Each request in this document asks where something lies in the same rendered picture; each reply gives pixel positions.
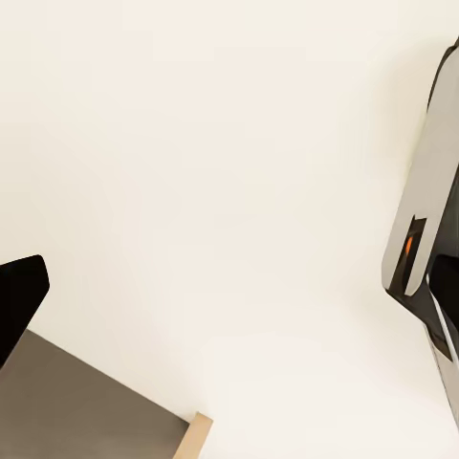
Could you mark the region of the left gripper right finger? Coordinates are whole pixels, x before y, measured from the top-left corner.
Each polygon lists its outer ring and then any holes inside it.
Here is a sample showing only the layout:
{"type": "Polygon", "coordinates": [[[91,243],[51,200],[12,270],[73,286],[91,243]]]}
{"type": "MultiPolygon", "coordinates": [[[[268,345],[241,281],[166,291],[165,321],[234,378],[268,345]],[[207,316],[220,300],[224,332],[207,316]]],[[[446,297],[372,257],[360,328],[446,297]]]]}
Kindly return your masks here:
{"type": "Polygon", "coordinates": [[[428,287],[459,332],[459,258],[438,254],[428,287]]]}

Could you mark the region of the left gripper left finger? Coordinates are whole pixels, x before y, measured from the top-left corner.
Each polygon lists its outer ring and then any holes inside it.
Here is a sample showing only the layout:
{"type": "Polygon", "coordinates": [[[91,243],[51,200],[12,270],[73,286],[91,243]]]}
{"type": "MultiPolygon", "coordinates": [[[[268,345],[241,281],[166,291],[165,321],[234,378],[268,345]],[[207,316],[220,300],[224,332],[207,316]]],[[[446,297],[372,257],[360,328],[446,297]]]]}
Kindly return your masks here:
{"type": "Polygon", "coordinates": [[[0,265],[0,370],[49,291],[41,254],[0,265]]]}

